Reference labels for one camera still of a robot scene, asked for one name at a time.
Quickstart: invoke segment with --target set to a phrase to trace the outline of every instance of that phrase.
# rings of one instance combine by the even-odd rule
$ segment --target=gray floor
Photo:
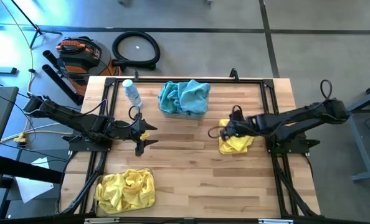
[[[21,24],[26,20],[12,6],[6,4]],[[170,27],[170,28],[245,28],[261,29],[262,17],[258,0],[214,0],[211,7],[202,0],[129,0],[125,7],[114,0],[19,1],[19,5],[34,22],[49,26],[79,27]],[[370,1],[364,0],[266,0],[267,14],[272,29],[370,29]],[[0,23],[12,20],[0,3]],[[87,35],[110,48],[120,33],[65,32],[63,36],[46,34],[35,43],[34,68],[39,72],[32,92],[50,95],[56,102],[74,104],[41,72],[47,61],[42,51],[54,51],[56,43],[65,36]],[[162,51],[155,71],[140,71],[140,75],[228,76],[235,67],[241,77],[272,77],[264,34],[197,34],[150,33]],[[31,38],[32,32],[26,32]],[[333,97],[350,105],[364,96],[370,87],[370,35],[272,35],[274,51],[281,78],[290,78],[297,106],[321,101],[319,83],[327,78],[333,84]],[[0,66],[17,67],[17,76],[0,76],[0,83],[16,85],[26,92],[30,56],[17,27],[0,31]],[[150,46],[140,39],[126,40],[120,45],[124,56],[142,59],[152,54]],[[133,74],[132,69],[125,73]],[[26,99],[18,96],[17,104]],[[23,129],[24,118],[14,109],[5,136]],[[34,126],[52,123],[35,119]],[[68,131],[63,126],[55,130]],[[311,163],[321,213],[330,218],[370,222],[370,180],[352,182],[351,176],[365,168],[351,135],[349,125],[323,125],[308,131],[321,144],[311,150]],[[67,143],[58,135],[39,134],[33,148],[66,149]],[[14,156],[12,149],[0,148],[0,154]],[[54,211],[54,196],[37,199],[22,205],[12,205],[9,214],[23,217],[22,207],[29,206],[29,215],[41,216]]]

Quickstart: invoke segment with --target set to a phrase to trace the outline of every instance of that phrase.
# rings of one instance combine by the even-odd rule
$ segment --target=blue towel
[[[187,114],[194,117],[207,112],[210,84],[195,80],[175,84],[167,82],[161,90],[159,109],[166,113]]]

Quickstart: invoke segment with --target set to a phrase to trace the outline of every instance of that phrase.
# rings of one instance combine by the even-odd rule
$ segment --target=wooden table
[[[99,104],[104,82],[105,77],[91,77],[82,112]],[[274,79],[274,84],[280,112],[295,109],[290,80]],[[266,152],[264,138],[256,137],[246,154],[223,155],[218,150],[218,140],[207,136],[207,130],[217,125],[219,119],[228,118],[234,105],[240,105],[245,116],[263,113],[258,85],[212,83],[209,110],[202,121],[165,118],[158,109],[157,97],[163,83],[137,83],[136,86],[143,101],[144,119],[158,128],[149,131],[148,139],[159,142],[148,146],[141,157],[136,157],[135,143],[114,141],[108,153],[105,174],[150,168],[155,179],[156,203],[151,208],[120,216],[280,217],[272,160]],[[130,122],[129,107],[130,102],[120,86],[115,119]],[[62,186],[61,209],[66,208],[83,187],[89,157],[89,152],[80,152],[68,165]],[[289,154],[289,163],[296,190],[310,208],[319,213],[307,160],[302,155]],[[88,197],[87,211],[94,188]],[[290,211],[286,190],[284,195]]]

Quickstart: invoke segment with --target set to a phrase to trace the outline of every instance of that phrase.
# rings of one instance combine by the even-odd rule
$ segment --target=bottle cap
[[[133,81],[132,80],[124,80],[123,81],[123,87],[130,87],[133,85]]]

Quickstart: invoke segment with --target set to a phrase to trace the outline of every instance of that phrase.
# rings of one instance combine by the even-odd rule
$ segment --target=yellow towel
[[[229,119],[221,119],[219,126],[227,126]],[[218,145],[220,152],[223,154],[234,154],[234,153],[246,153],[247,146],[253,143],[254,137],[244,136],[237,138],[235,136],[230,137],[228,140],[223,141],[221,138],[218,139]]]
[[[133,169],[106,175],[97,185],[95,199],[109,214],[149,208],[154,204],[153,176],[147,170]]]

